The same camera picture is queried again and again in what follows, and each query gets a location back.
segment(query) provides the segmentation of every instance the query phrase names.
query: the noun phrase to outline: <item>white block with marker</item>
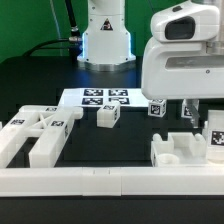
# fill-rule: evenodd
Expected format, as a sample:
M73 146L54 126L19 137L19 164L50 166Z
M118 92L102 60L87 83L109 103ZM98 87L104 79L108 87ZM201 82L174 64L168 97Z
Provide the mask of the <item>white block with marker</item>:
M113 128L120 118L120 103L107 102L97 111L97 127Z

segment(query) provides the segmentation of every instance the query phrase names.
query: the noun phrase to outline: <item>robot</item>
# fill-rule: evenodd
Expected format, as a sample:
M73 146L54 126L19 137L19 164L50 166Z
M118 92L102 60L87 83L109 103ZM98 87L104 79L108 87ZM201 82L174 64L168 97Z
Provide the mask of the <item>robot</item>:
M83 33L81 67L117 71L135 65L131 36L125 28L125 0L88 0L89 25Z
M148 99L224 96L224 1L189 0L155 14L143 57Z

